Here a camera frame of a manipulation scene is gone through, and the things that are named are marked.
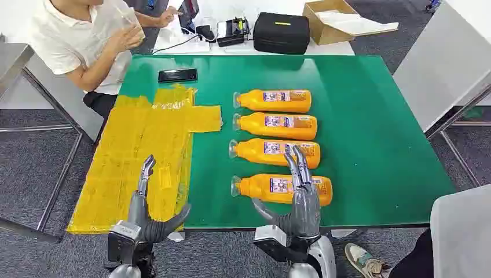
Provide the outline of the person's right hand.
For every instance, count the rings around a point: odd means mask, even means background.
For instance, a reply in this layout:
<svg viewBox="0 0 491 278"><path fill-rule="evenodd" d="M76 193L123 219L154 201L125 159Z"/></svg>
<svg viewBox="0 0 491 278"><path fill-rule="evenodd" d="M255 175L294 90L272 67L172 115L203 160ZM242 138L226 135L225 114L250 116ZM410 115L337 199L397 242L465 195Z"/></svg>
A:
<svg viewBox="0 0 491 278"><path fill-rule="evenodd" d="M108 49L115 53L124 52L142 44L145 35L139 25L131 25L115 32L107 43Z"/></svg>

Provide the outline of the person's left hand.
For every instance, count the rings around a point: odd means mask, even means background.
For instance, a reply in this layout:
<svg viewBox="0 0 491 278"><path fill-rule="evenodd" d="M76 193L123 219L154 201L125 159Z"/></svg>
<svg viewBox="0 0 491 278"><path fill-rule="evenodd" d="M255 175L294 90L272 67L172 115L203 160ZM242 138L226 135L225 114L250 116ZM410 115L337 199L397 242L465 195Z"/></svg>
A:
<svg viewBox="0 0 491 278"><path fill-rule="evenodd" d="M157 26L160 28L164 28L168 26L172 21L174 21L176 16L179 16L181 14L182 13L179 12L175 7L168 6L167 9L160 15L159 23Z"/></svg>

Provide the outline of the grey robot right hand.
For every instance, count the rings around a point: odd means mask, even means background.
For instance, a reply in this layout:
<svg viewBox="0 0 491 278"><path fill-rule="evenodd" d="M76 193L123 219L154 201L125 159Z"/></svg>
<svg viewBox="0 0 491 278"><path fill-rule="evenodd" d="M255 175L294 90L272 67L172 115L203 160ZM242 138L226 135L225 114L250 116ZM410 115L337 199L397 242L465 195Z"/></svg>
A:
<svg viewBox="0 0 491 278"><path fill-rule="evenodd" d="M256 211L269 223L278 226L288 236L304 239L314 238L320 234L320 200L318 189L307 166L307 160L301 149L294 145L292 151L295 159L288 153L284 154L290 167L293 196L291 211L279 215L268 209L264 203L253 198Z"/></svg>

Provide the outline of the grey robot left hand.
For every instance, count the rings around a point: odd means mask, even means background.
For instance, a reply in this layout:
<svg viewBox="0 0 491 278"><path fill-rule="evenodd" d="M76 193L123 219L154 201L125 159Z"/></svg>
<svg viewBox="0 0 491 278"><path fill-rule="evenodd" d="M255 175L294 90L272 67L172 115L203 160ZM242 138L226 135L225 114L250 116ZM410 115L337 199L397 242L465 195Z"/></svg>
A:
<svg viewBox="0 0 491 278"><path fill-rule="evenodd" d="M138 179L137 190L134 191L130 201L128 222L141 228L140 241L148 243L159 243L173 233L188 217L192 205L187 203L181 211L167 221L153 220L149 214L148 202L148 181L153 173L153 166L156 159L149 155L142 165L141 174Z"/></svg>

